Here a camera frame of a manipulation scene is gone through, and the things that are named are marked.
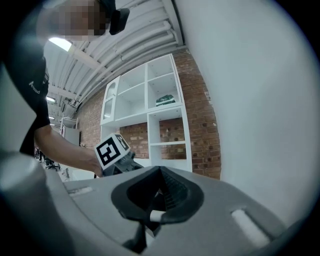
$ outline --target cubby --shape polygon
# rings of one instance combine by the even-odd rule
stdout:
[[[166,103],[164,101],[156,106],[156,101],[166,95],[172,95],[174,102],[163,104]],[[182,118],[184,136],[174,138],[174,141],[163,140],[160,137],[159,122],[176,118]],[[144,63],[118,76],[106,87],[101,113],[101,139],[120,127],[145,122],[149,159],[139,159],[137,162],[191,172],[187,113],[172,54]],[[162,159],[161,149],[165,147],[183,147],[186,159]]]

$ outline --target green object on shelf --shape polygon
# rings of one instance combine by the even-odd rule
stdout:
[[[170,94],[170,95],[166,95],[161,98],[158,98],[155,102],[155,106],[158,107],[161,105],[167,105],[167,104],[175,103],[175,102],[176,102],[175,98]]]

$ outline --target brick wall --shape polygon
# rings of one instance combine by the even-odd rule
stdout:
[[[189,123],[193,172],[219,179],[221,172],[220,141],[216,117],[210,104],[207,86],[188,50],[173,52],[180,78]],[[97,92],[76,113],[79,117],[81,143],[93,148],[100,142],[100,118],[105,87]],[[183,141],[181,118],[160,122],[161,141]],[[137,158],[149,158],[147,124],[140,123],[120,128]],[[185,159],[184,145],[164,146],[164,159]]]

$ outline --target ceiling light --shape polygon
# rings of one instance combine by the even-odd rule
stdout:
[[[47,101],[50,101],[50,102],[56,102],[56,99],[54,99],[54,98],[51,98],[51,97],[46,97],[46,100]]]
[[[59,38],[59,37],[52,37],[49,39],[50,42],[54,43],[55,45],[61,47],[65,51],[69,51],[71,47],[71,43],[65,39]]]

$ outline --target person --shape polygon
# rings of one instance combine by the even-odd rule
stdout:
[[[93,150],[73,145],[51,128],[44,45],[52,37],[90,40],[103,35],[115,9],[115,0],[66,0],[50,9],[40,5],[21,24],[4,60],[13,83],[36,113],[21,153],[33,156],[35,141],[41,152],[53,161],[101,177],[101,166]]]

